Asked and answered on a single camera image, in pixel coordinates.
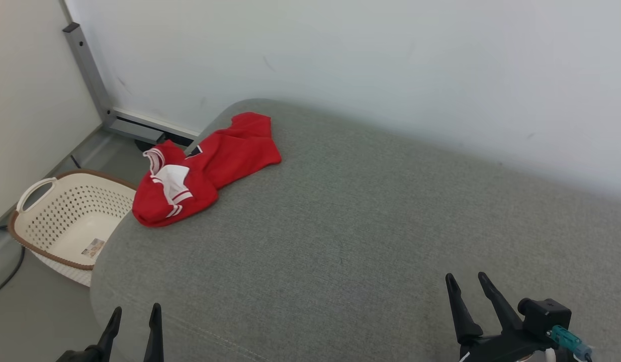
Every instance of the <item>sticker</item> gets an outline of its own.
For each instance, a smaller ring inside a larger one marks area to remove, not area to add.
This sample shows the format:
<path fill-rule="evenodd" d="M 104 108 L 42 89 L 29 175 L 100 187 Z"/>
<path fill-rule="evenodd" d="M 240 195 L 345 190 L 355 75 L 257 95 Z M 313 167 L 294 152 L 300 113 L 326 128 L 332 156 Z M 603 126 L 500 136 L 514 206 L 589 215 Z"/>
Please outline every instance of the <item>sticker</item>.
<path fill-rule="evenodd" d="M 87 249 L 82 251 L 82 254 L 89 257 L 89 259 L 95 259 L 98 257 L 98 254 L 101 253 L 101 249 L 103 249 L 103 245 L 105 242 L 96 238 L 89 244 Z"/>

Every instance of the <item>gray fabric surface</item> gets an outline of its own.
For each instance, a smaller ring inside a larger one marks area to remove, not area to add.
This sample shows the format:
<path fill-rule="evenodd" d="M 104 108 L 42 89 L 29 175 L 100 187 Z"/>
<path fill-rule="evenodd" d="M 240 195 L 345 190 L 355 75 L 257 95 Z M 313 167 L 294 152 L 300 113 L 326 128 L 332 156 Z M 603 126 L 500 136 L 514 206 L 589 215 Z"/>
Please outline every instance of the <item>gray fabric surface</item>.
<path fill-rule="evenodd" d="M 248 111 L 272 117 L 280 165 L 168 227 L 127 215 L 99 257 L 92 305 L 103 326 L 122 306 L 130 360 L 154 302 L 168 361 L 458 360 L 446 273 L 500 332 L 479 271 L 514 307 L 570 307 L 598 361 L 621 360 L 621 204 L 275 101 L 202 137 Z"/>

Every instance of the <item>white wall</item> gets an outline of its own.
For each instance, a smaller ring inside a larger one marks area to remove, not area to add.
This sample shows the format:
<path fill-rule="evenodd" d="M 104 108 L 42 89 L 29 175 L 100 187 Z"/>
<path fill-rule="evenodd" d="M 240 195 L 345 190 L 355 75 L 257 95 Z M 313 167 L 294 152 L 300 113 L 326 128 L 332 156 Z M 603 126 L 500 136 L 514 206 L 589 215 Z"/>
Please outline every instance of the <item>white wall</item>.
<path fill-rule="evenodd" d="M 115 104 L 320 106 L 621 194 L 621 0 L 71 0 Z"/>
<path fill-rule="evenodd" d="M 58 0 L 0 0 L 0 217 L 100 125 Z"/>

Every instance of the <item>teal connector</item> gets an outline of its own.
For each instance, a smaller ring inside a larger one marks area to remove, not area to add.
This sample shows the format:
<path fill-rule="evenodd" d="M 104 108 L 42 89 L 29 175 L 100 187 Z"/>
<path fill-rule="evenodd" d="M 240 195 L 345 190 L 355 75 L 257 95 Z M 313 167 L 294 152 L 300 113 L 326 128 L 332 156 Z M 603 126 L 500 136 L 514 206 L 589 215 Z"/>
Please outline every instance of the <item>teal connector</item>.
<path fill-rule="evenodd" d="M 591 360 L 591 348 L 569 330 L 555 325 L 548 334 L 549 338 L 553 339 L 554 342 L 558 343 L 560 346 L 572 351 L 580 360 Z"/>

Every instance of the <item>metal bracket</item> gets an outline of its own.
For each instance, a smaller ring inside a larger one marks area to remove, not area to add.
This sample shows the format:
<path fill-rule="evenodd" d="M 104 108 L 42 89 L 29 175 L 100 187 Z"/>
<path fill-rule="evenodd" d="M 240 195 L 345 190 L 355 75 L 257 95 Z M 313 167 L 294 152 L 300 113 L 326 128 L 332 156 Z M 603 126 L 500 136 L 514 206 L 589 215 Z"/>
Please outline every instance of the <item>metal bracket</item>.
<path fill-rule="evenodd" d="M 62 31 L 66 35 L 105 130 L 152 144 L 170 138 L 169 135 L 186 140 L 193 140 L 198 136 L 198 132 L 114 108 L 80 24 L 72 22 Z"/>

